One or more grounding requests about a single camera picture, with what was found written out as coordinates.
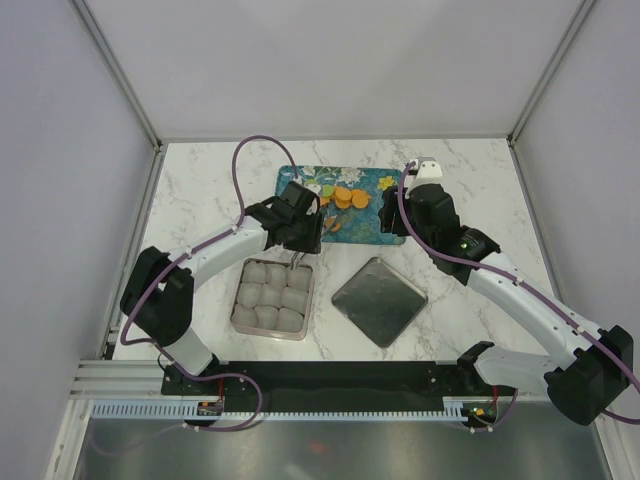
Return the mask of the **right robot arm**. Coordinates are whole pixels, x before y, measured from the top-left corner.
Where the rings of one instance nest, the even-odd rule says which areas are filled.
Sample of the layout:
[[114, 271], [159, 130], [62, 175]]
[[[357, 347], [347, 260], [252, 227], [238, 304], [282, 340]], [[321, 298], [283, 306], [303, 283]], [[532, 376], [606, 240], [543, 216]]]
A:
[[579, 425], [601, 414], [638, 424], [610, 409], [629, 386], [639, 384], [634, 341], [625, 329], [605, 329], [539, 290], [495, 241], [461, 224], [441, 185], [391, 186], [382, 199], [382, 232], [413, 237], [441, 272], [492, 301], [545, 350], [535, 355], [480, 342], [468, 352], [471, 361], [457, 369], [463, 391], [476, 395], [491, 385], [506, 386], [546, 396]]

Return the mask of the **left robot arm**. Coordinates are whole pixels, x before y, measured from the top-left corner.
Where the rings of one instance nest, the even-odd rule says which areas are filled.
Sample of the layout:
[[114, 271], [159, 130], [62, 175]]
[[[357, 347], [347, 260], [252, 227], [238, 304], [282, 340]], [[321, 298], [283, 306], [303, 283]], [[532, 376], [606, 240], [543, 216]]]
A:
[[154, 345], [178, 365], [189, 388], [210, 393], [219, 380], [217, 357], [191, 327], [194, 294], [228, 267], [274, 246], [319, 253], [322, 221], [318, 190], [291, 181], [281, 194], [242, 206], [236, 223], [182, 252], [146, 248], [120, 299], [127, 317], [120, 343]]

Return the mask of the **metal tongs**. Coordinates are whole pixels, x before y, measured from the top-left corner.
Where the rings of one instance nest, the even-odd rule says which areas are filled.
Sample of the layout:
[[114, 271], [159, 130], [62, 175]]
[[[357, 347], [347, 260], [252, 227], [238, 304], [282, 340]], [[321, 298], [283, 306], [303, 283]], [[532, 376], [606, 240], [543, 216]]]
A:
[[292, 255], [291, 259], [290, 259], [288, 268], [290, 270], [293, 270], [293, 269], [297, 268], [299, 266], [300, 262], [304, 259], [305, 256], [306, 256], [305, 252], [296, 251]]

